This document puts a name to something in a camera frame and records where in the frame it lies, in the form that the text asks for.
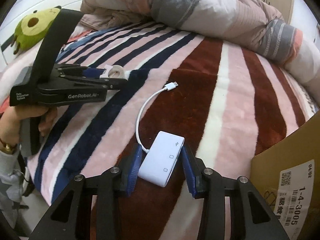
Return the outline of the grey sleeve forearm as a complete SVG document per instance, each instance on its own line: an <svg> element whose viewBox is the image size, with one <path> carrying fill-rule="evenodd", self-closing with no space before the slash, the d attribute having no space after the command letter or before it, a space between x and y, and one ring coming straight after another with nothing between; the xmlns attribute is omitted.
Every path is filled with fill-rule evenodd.
<svg viewBox="0 0 320 240"><path fill-rule="evenodd" d="M19 157L20 151L16 146L1 140L1 212L12 228L16 225L25 192L23 182L28 182L18 163Z"/></svg>

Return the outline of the person's left hand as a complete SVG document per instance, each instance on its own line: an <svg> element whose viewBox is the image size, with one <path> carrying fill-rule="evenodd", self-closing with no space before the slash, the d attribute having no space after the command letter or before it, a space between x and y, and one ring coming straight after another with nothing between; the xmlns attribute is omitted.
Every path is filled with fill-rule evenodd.
<svg viewBox="0 0 320 240"><path fill-rule="evenodd" d="M24 119L41 116L38 126L40 134L44 137L51 130L57 117L57 108L48 108L37 105L19 105L9 107L1 116L1 141L6 144L16 145L20 141L20 126Z"/></svg>

